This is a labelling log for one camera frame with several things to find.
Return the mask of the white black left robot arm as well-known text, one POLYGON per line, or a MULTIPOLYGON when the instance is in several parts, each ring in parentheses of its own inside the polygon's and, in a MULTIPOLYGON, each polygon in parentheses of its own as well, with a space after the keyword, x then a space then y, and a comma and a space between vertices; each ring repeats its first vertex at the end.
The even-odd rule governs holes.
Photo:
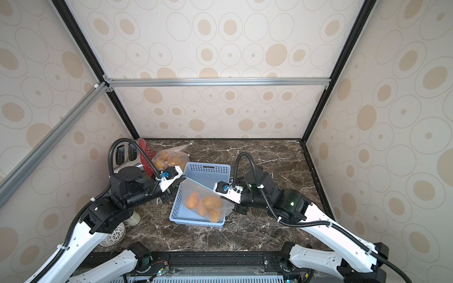
POLYGON ((179 166, 161 172, 146 152, 132 139, 116 140, 108 154, 109 183, 97 197, 83 206, 72 220, 66 237, 48 261, 29 279, 30 283, 64 283, 94 248, 116 227, 129 219, 134 210, 162 195, 183 174, 179 166), (123 167, 115 172, 115 149, 121 143, 132 144, 152 169, 150 179, 142 178, 135 166, 123 167))

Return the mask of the clear zipper bag pink strip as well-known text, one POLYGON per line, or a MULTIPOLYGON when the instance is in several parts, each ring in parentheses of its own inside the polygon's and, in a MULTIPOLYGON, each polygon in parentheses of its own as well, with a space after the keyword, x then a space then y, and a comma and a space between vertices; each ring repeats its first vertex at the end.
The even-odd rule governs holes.
POLYGON ((179 166, 182 171, 185 170, 186 164, 189 162, 189 158, 184 155, 173 155, 168 158, 158 157, 153 161, 153 164, 158 171, 164 171, 168 167, 179 166))
POLYGON ((173 147, 173 148, 170 148, 170 149, 161 150, 153 157, 152 162, 158 157, 168 158, 168 157, 173 156, 173 155, 184 155, 184 156, 187 156, 189 158, 190 154, 186 153, 185 151, 191 145, 192 145, 192 143, 189 143, 189 144, 186 144, 186 145, 183 145, 183 146, 177 146, 177 147, 173 147))

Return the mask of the clear zipper bag blue strip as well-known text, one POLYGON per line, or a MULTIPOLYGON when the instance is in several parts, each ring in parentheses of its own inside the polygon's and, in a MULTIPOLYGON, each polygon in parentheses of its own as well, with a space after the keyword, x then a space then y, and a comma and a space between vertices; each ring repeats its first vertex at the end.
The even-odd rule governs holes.
POLYGON ((190 178, 180 184, 178 193, 172 219, 181 224, 223 226, 234 209, 234 204, 190 178))

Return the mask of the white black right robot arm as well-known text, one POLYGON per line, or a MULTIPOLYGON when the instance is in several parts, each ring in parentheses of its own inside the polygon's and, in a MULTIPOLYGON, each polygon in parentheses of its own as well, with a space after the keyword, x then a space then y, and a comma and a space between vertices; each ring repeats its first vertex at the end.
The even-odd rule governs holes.
POLYGON ((349 232, 299 191, 280 189, 247 152, 237 156, 232 181, 222 185, 221 192, 243 212, 248 208, 264 209, 280 225, 301 229, 329 247, 328 251, 320 251, 291 244, 282 258, 294 267, 321 271, 346 283, 384 283, 385 265, 406 283, 411 281, 389 261, 385 244, 373 244, 349 232))

